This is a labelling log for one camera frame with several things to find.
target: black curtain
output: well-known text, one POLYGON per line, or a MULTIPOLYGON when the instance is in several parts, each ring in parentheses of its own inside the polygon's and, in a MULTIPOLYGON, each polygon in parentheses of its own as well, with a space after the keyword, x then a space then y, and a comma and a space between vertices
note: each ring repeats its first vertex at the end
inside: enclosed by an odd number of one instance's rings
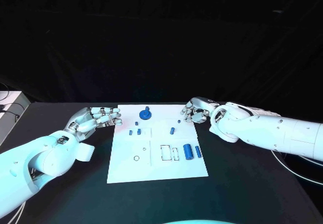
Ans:
POLYGON ((204 96, 323 122, 322 11, 319 0, 0 1, 0 82, 44 102, 204 96))

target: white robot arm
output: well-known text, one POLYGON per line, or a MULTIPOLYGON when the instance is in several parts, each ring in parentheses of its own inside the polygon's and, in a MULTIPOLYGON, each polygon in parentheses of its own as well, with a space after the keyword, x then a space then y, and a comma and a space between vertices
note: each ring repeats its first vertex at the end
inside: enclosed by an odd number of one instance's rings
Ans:
POLYGON ((62 131, 0 154, 0 218, 70 170, 75 159, 90 161, 94 146, 81 143, 97 127, 121 125, 119 108, 80 110, 62 131))
POLYGON ((277 113, 228 102, 195 97, 182 115, 186 122, 202 123, 211 117, 211 132, 225 141, 306 156, 323 161, 323 125, 281 117, 277 113))

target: black table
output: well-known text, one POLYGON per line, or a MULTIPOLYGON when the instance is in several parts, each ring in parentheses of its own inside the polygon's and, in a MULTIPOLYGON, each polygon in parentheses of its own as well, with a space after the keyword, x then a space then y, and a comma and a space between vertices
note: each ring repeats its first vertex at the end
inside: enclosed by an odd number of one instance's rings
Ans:
MULTIPOLYGON (((61 130, 81 108, 117 105, 33 103, 0 152, 61 130)), ((209 132, 209 122, 195 126, 209 177, 107 184, 114 127, 101 128, 85 140, 95 146, 91 161, 75 161, 68 173, 28 200, 19 223, 160 224, 189 219, 241 224, 323 223, 271 152, 241 141, 221 140, 209 132)), ((12 216, 13 212, 0 222, 8 223, 12 216)))

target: robotic hand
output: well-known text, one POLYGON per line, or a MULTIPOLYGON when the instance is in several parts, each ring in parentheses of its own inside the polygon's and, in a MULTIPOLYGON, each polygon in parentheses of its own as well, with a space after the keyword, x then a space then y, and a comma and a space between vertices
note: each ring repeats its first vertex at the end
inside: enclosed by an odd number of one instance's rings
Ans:
POLYGON ((90 161, 94 146, 81 143, 97 127, 121 125, 119 108, 80 110, 62 131, 41 137, 0 154, 0 218, 39 192, 44 185, 72 167, 90 161))
POLYGON ((182 115, 186 122, 202 123, 211 117, 211 132, 225 141, 245 143, 277 152, 323 161, 323 125, 281 117, 260 108, 195 97, 182 115))

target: white paper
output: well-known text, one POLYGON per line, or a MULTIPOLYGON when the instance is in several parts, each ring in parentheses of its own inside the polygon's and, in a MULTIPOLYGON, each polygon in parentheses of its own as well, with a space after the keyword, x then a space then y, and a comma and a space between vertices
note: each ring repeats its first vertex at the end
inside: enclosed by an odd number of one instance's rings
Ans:
POLYGON ((209 176, 204 157, 198 158, 195 150, 199 141, 194 123, 182 120, 183 105, 119 105, 119 108, 123 125, 114 129, 107 183, 209 176), (146 106, 150 107, 152 118, 142 120, 140 111, 146 106), (192 146, 192 160, 185 159, 185 144, 192 146), (172 160, 162 160, 162 146, 169 146, 172 160))

